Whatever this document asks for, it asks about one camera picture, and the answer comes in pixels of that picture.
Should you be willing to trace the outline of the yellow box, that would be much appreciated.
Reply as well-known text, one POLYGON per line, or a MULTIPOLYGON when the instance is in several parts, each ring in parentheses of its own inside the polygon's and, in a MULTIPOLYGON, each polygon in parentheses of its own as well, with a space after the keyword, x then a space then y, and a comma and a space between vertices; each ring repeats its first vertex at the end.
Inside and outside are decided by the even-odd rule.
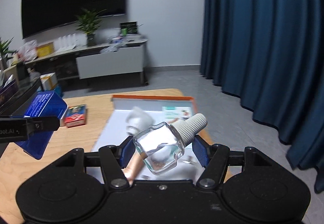
POLYGON ((54 51, 55 51, 55 49, 54 49, 53 42, 40 45, 36 48, 36 53, 37 53, 38 58, 48 56, 48 55, 54 53, 54 51))

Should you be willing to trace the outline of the clear glass bottle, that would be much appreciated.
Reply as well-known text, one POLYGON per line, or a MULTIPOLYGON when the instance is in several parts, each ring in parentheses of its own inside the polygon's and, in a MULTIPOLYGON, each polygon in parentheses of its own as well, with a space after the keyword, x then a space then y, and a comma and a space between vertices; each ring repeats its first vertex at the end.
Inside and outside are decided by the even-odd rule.
POLYGON ((134 136, 133 143, 150 172, 161 175, 176 167, 186 146, 193 143, 207 124, 207 118, 201 113, 171 124, 161 122, 134 136))

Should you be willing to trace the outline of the left potted plant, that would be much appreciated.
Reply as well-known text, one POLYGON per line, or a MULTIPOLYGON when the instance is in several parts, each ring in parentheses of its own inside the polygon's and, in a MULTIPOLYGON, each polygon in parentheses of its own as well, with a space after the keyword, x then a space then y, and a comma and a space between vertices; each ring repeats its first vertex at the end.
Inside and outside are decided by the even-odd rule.
POLYGON ((10 49, 10 45, 13 41, 13 37, 9 40, 4 41, 0 39, 0 51, 1 51, 1 66, 2 69, 5 70, 8 67, 8 60, 12 59, 12 55, 16 53, 16 50, 10 49))

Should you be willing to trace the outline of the blue curtain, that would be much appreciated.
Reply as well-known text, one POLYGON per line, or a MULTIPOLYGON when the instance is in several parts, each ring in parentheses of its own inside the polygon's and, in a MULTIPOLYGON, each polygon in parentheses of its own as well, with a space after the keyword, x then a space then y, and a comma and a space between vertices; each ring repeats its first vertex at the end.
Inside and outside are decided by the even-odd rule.
POLYGON ((323 0, 205 0, 200 72, 274 127, 323 192, 323 0))

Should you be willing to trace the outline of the potted green plant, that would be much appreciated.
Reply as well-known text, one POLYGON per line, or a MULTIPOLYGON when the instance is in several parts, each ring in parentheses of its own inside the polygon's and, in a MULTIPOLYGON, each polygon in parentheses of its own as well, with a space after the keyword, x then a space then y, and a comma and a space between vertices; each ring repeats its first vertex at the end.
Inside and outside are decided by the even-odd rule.
POLYGON ((87 46, 95 46, 95 32, 99 29, 101 24, 101 13, 104 10, 86 9, 82 8, 82 14, 77 15, 77 31, 83 32, 87 37, 87 46))

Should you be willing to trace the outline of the white wifi router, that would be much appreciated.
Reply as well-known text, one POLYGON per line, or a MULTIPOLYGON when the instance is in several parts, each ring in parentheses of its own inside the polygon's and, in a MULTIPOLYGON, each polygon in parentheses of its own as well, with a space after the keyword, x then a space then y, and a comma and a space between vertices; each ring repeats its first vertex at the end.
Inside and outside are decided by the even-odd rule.
POLYGON ((54 48, 56 52, 72 50, 76 48, 76 46, 77 38, 75 33, 72 35, 59 37, 56 41, 54 41, 54 48))

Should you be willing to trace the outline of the white plastic bag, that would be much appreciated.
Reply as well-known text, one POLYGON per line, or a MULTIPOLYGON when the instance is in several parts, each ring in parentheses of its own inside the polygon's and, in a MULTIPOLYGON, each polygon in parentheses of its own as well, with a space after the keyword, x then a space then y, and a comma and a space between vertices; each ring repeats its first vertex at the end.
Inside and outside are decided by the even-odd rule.
POLYGON ((19 50, 18 55, 22 61, 28 62, 37 58, 37 46, 36 40, 31 40, 23 44, 19 50))

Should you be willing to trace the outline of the teal small product box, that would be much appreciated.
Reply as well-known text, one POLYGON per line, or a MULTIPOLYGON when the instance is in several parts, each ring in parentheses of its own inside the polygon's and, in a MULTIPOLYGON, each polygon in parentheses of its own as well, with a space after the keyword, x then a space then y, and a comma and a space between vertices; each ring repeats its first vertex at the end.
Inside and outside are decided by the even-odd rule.
POLYGON ((192 116, 191 107, 186 106, 163 106, 163 121, 173 123, 177 120, 187 120, 192 116))

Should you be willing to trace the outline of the blue tin box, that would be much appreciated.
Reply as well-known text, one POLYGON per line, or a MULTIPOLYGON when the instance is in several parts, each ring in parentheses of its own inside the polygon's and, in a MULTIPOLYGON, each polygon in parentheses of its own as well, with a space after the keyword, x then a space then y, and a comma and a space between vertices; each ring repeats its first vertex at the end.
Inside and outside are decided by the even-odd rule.
POLYGON ((24 114, 24 117, 32 119, 35 127, 27 140, 15 144, 31 157, 41 159, 53 132, 60 127, 67 107, 62 97, 54 91, 37 93, 24 114))

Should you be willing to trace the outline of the black green display box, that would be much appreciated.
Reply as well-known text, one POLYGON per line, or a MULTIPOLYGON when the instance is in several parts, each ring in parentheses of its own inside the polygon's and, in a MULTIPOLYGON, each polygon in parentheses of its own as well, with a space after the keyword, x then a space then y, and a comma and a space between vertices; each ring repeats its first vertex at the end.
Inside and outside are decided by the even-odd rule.
POLYGON ((120 23, 120 33, 123 36, 138 34, 138 25, 136 21, 120 23))

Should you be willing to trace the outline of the bronze hand cream bottle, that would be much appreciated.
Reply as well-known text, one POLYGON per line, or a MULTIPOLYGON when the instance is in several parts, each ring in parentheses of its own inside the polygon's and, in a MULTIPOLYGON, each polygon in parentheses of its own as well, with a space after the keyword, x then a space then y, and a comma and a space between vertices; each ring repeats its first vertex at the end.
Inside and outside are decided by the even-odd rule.
POLYGON ((127 166, 122 169, 130 185, 132 185, 133 181, 136 179, 143 167, 143 159, 141 158, 140 154, 135 151, 127 166))

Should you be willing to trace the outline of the orange-rimmed white box lid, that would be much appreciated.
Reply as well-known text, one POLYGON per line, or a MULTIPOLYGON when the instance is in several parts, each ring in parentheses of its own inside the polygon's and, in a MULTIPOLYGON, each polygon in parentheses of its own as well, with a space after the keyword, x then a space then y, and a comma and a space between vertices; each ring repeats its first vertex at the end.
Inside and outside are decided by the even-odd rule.
POLYGON ((207 122, 193 119, 192 97, 114 95, 114 111, 92 148, 120 145, 128 136, 135 152, 125 155, 130 180, 192 180, 204 171, 193 152, 193 135, 207 122))

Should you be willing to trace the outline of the red and green card box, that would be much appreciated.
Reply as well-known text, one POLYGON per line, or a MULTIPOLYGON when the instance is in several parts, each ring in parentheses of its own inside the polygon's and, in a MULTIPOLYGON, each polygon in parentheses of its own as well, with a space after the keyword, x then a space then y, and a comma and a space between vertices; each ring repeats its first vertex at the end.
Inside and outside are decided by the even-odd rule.
POLYGON ((68 108, 64 123, 67 128, 82 126, 86 124, 87 107, 85 104, 71 106, 68 108))

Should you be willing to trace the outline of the white tv cabinet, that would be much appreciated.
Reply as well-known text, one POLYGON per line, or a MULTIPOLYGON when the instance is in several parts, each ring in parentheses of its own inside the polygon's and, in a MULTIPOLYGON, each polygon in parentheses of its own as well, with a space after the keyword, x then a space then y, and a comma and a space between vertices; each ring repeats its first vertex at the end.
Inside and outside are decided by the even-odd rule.
POLYGON ((140 84, 144 85, 147 82, 144 73, 147 41, 127 39, 117 44, 103 43, 56 51, 26 65, 40 74, 55 72, 58 81, 137 73, 140 84))

